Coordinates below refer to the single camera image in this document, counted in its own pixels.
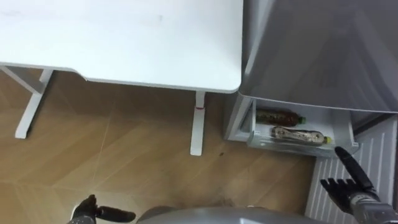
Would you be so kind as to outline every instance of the white radiator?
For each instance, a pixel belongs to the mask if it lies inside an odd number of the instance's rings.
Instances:
[[[395,182],[397,117],[387,119],[356,136],[361,149],[354,155],[361,167],[368,174],[383,202],[392,204]],[[320,185],[320,179],[350,178],[343,164],[338,159],[318,158],[308,196],[305,215],[315,220],[354,224],[355,219],[343,213],[330,200]]]

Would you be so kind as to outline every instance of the plastic bottle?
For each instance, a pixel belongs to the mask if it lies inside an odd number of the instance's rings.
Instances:
[[[331,143],[331,138],[324,136],[319,131],[293,130],[276,126],[272,128],[271,133],[272,137],[276,139],[289,139],[319,145]]]
[[[294,127],[298,124],[304,124],[305,118],[290,111],[257,109],[256,121],[262,124]]]

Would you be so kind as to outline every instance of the refrigerator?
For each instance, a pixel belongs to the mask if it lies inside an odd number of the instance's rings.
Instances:
[[[396,203],[398,1],[246,0],[242,85],[228,97],[224,138],[264,150],[316,156],[306,216],[355,223],[319,184],[348,178],[333,153],[342,146],[368,173],[384,202]],[[257,108],[291,110],[327,146],[272,140]]]

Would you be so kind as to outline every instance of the wooden floor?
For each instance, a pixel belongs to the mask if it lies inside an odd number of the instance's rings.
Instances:
[[[0,73],[3,223],[65,223],[88,194],[138,215],[156,205],[231,204],[303,213],[313,158],[224,141],[223,95],[207,96],[201,157],[189,155],[194,92],[58,72],[28,139],[14,139],[28,99]]]

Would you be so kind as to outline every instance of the yellow bottle cap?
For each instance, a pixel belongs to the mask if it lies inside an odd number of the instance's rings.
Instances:
[[[326,144],[330,144],[331,143],[331,137],[325,137],[325,139],[324,139],[324,142],[326,143]]]

